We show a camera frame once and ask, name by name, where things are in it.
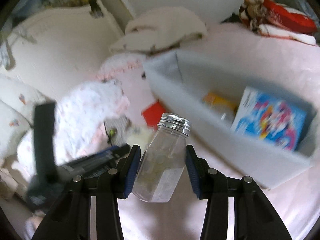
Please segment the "clear bottle with white tablets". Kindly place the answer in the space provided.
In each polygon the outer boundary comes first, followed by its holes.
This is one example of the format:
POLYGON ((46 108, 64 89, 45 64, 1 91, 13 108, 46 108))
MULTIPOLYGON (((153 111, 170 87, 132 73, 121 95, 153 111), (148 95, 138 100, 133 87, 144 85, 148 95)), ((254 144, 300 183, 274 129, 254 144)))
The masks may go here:
POLYGON ((191 122, 164 113, 142 156, 132 193, 147 203, 168 202, 185 167, 186 140, 191 122))

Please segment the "pink bed sheet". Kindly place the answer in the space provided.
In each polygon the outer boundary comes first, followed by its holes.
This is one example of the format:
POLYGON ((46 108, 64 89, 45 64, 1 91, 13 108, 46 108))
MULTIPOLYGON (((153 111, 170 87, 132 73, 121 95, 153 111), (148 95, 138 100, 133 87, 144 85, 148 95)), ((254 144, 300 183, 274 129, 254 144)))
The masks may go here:
POLYGON ((97 79, 118 79, 131 102, 128 117, 154 98, 188 118, 195 144, 230 174, 252 175, 267 189, 293 239, 310 239, 319 219, 319 48, 258 37, 239 24, 211 27, 207 39, 142 59, 119 53, 97 79), (246 86, 279 96, 307 111, 295 152, 232 135, 227 123, 200 104, 208 91, 240 101, 246 86))

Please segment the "floral white quilt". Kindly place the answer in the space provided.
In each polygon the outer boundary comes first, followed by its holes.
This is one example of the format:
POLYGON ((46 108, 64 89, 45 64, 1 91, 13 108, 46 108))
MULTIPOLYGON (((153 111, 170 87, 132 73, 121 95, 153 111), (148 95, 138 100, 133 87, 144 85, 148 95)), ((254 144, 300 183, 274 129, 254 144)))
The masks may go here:
POLYGON ((56 165, 107 148, 104 121, 119 118, 129 105, 117 80, 84 82, 68 92, 55 107, 56 165))

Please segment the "plaid fabric pouch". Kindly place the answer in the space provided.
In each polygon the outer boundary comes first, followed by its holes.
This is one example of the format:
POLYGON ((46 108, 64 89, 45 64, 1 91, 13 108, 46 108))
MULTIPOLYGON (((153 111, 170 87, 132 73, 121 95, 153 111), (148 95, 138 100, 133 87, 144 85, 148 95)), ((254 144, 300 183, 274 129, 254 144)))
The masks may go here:
POLYGON ((104 120, 108 144, 120 146, 125 143, 126 134, 130 127, 131 121, 125 115, 115 119, 104 120))

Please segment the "zip bag with cream contents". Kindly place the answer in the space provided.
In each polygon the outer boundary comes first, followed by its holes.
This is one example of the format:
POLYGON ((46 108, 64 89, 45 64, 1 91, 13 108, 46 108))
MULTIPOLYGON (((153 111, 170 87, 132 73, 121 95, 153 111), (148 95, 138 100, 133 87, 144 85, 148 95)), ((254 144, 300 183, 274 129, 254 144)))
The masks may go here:
POLYGON ((153 130, 144 126, 132 126, 126 133, 125 142, 130 146, 138 145, 143 154, 153 136, 153 130))

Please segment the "grey fabric storage bin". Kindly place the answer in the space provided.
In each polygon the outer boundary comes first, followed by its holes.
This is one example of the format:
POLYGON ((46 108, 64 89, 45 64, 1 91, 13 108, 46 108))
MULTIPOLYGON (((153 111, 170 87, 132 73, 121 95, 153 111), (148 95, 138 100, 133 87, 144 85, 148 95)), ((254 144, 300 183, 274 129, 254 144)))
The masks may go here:
POLYGON ((194 51, 173 50, 143 63, 153 93, 173 113, 188 119, 192 130, 225 161, 260 185, 273 189, 319 161, 319 111, 283 86, 235 72, 230 64, 194 51), (247 86, 278 96, 306 111, 297 150, 291 152, 236 134, 231 124, 202 103, 208 92, 239 101, 247 86))

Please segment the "colourful blue cartoon box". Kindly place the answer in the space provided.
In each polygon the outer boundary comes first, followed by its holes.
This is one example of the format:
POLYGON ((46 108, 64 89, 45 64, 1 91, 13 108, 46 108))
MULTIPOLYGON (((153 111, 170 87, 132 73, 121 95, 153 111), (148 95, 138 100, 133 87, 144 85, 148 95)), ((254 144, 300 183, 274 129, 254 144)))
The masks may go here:
POLYGON ((283 99, 247 86, 231 130, 294 151, 305 120, 306 111, 283 99))

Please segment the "red flat packet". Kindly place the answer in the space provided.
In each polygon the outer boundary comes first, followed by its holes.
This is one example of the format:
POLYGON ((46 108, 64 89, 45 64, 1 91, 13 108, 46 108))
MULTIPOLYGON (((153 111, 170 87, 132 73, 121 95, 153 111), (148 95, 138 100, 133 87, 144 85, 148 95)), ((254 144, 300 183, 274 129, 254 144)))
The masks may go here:
POLYGON ((142 111, 142 117, 149 128, 156 129, 162 114, 166 111, 167 110, 163 107, 163 105, 159 101, 156 101, 142 111))

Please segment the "pink ruffled floral pillow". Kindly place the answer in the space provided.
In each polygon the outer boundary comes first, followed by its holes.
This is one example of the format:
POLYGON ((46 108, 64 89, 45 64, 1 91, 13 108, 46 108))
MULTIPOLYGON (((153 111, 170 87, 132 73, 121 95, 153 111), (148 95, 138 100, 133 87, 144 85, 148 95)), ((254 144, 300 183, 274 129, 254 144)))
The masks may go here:
POLYGON ((118 74, 142 67, 148 56, 139 53, 119 53, 107 58, 100 66, 96 79, 106 82, 118 74))

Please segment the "cream folded blanket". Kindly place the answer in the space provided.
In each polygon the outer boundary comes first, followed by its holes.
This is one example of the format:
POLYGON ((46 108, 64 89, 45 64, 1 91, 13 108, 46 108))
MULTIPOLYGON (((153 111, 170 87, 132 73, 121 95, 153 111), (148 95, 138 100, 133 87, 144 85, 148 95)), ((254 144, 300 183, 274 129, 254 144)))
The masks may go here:
POLYGON ((160 7, 128 22, 125 35, 110 45, 110 51, 154 53, 207 35, 205 23, 189 9, 160 7))

